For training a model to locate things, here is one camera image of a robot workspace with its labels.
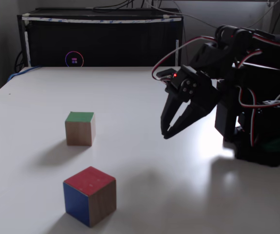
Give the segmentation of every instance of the electrical wire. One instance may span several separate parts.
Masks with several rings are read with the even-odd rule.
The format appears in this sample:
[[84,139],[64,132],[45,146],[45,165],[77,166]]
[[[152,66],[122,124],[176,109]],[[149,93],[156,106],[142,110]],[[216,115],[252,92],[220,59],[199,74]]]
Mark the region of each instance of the electrical wire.
[[174,54],[176,51],[181,50],[183,47],[187,46],[188,44],[197,41],[197,40],[201,40],[201,39],[205,39],[205,40],[209,40],[209,41],[213,41],[216,42],[216,40],[212,37],[207,37],[207,36],[200,36],[200,37],[195,37],[187,42],[185,42],[183,45],[181,45],[180,47],[176,48],[175,50],[171,51],[169,54],[167,54],[166,56],[164,56],[158,63],[156,63],[156,65],[153,67],[152,71],[151,71],[151,75],[154,79],[156,80],[169,80],[167,79],[162,79],[162,78],[158,78],[154,76],[154,72],[156,71],[156,69],[166,60],[168,59],[172,54]]
[[195,19],[195,20],[198,20],[198,21],[200,21],[200,22],[202,22],[202,23],[204,23],[204,24],[206,24],[206,25],[208,25],[208,26],[210,26],[210,27],[212,27],[212,28],[216,28],[216,29],[218,28],[218,27],[213,26],[213,25],[211,25],[210,23],[207,23],[207,22],[205,22],[205,21],[203,21],[203,20],[201,20],[201,19],[199,19],[199,18],[197,18],[197,17],[195,17],[195,16],[188,15],[188,14],[183,14],[183,13],[165,11],[165,10],[163,10],[163,9],[159,9],[158,7],[155,7],[155,6],[151,5],[151,4],[149,3],[148,0],[145,0],[145,1],[146,1],[146,4],[147,4],[148,6],[154,8],[154,9],[156,9],[156,10],[159,10],[159,11],[162,11],[162,12],[166,12],[166,13],[171,13],[171,14],[177,14],[177,15],[182,15],[182,16],[188,16],[188,17],[191,17],[191,18],[193,18],[193,19]]
[[259,108],[269,108],[269,107],[280,106],[280,101],[276,101],[273,104],[267,104],[267,105],[248,105],[248,104],[244,104],[244,103],[242,103],[242,95],[243,95],[242,88],[240,86],[236,86],[236,87],[240,89],[239,96],[238,96],[238,102],[244,108],[259,109]]
[[280,94],[277,96],[277,98],[275,98],[275,101],[280,99]]
[[14,71],[15,71],[15,73],[17,72],[17,67],[19,66],[18,65],[18,60],[19,60],[19,57],[20,57],[21,54],[22,54],[22,51],[19,52],[17,58],[15,59],[15,63],[14,63]]
[[129,2],[129,1],[130,1],[130,0],[125,0],[125,1],[123,1],[123,2],[121,2],[121,3],[119,3],[119,4],[111,5],[111,6],[96,6],[96,7],[93,8],[93,10],[98,9],[98,8],[108,8],[108,7],[113,7],[113,6],[119,6],[119,5],[124,4],[124,3],[126,3],[126,2]]
[[258,19],[258,20],[257,20],[256,22],[254,22],[252,25],[249,25],[249,26],[247,26],[247,27],[245,27],[245,28],[250,28],[250,27],[254,26],[255,24],[259,23],[259,21],[260,21],[261,19],[263,19],[264,16],[266,16],[267,13],[269,13],[270,10],[272,10],[272,8],[273,8],[277,3],[279,3],[279,2],[280,2],[280,0],[277,0],[277,1],[273,4],[273,6],[271,6],[271,7],[267,10],[267,12],[266,12],[263,16],[260,17],[260,19]]
[[263,41],[263,42],[268,43],[268,44],[272,44],[272,45],[275,45],[275,46],[279,46],[279,47],[280,47],[280,43],[279,43],[279,42],[275,42],[275,41],[266,39],[266,38],[261,37],[261,36],[259,36],[259,35],[253,35],[252,38],[257,39],[257,40],[260,40],[260,41]]
[[240,67],[243,65],[243,63],[244,63],[246,60],[248,60],[249,58],[251,58],[251,57],[253,57],[253,56],[255,56],[255,55],[260,55],[260,54],[262,54],[262,50],[256,50],[256,51],[254,51],[254,52],[248,54],[248,55],[247,55],[246,57],[244,57],[244,58],[242,59],[242,61],[238,64],[237,68],[240,68]]
[[272,32],[271,32],[272,34],[273,34],[274,31],[275,31],[275,28],[276,28],[276,25],[277,25],[279,19],[280,19],[280,13],[279,13],[279,15],[277,16],[277,19],[276,19],[276,21],[275,21],[275,23],[274,23],[274,26],[273,26],[273,29],[272,29]]
[[118,5],[121,5],[121,4],[125,3],[125,2],[127,2],[126,4],[121,5],[121,6],[117,7],[117,8],[114,8],[114,9],[110,9],[110,10],[108,10],[108,11],[104,11],[104,10],[102,10],[102,9],[100,9],[100,8],[107,8],[107,7],[112,7],[112,6],[98,6],[98,7],[94,7],[92,10],[93,10],[94,12],[98,12],[98,13],[108,13],[108,12],[112,12],[112,11],[119,10],[120,8],[123,8],[124,6],[128,5],[130,2],[134,2],[134,1],[135,1],[135,0],[126,0],[126,1],[124,1],[124,2],[122,2],[122,3],[120,3],[120,4],[113,5],[113,6],[118,6]]
[[9,76],[9,79],[7,80],[7,83],[8,83],[13,77],[19,76],[19,75],[23,75],[23,74],[25,74],[25,73],[27,73],[27,72],[29,72],[29,71],[31,71],[31,70],[34,70],[34,69],[36,69],[36,68],[39,68],[39,67],[40,67],[40,66],[31,67],[31,68],[29,68],[29,69],[27,69],[27,70],[25,70],[25,71],[23,71],[23,72],[19,72],[19,73],[12,74],[11,76]]
[[[253,104],[256,105],[257,104],[257,98],[255,93],[251,90],[248,89],[252,95],[252,99],[253,99]],[[252,114],[251,114],[251,122],[250,122],[250,144],[251,147],[254,147],[255,144],[255,138],[254,138],[254,125],[255,125],[255,115],[256,115],[256,109],[252,110]]]

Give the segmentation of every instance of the blue cable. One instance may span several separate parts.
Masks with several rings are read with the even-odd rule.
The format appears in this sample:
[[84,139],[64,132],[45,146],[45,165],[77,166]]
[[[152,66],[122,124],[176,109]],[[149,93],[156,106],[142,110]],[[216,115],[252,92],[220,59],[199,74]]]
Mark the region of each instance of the blue cable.
[[32,67],[32,68],[29,68],[29,69],[27,69],[27,70],[25,70],[25,71],[23,71],[23,72],[19,72],[19,73],[12,74],[11,76],[9,76],[9,79],[8,79],[7,83],[8,83],[13,77],[19,76],[19,75],[23,75],[23,74],[25,74],[26,72],[29,72],[29,71],[34,70],[34,69],[39,68],[39,67],[41,67],[41,66]]

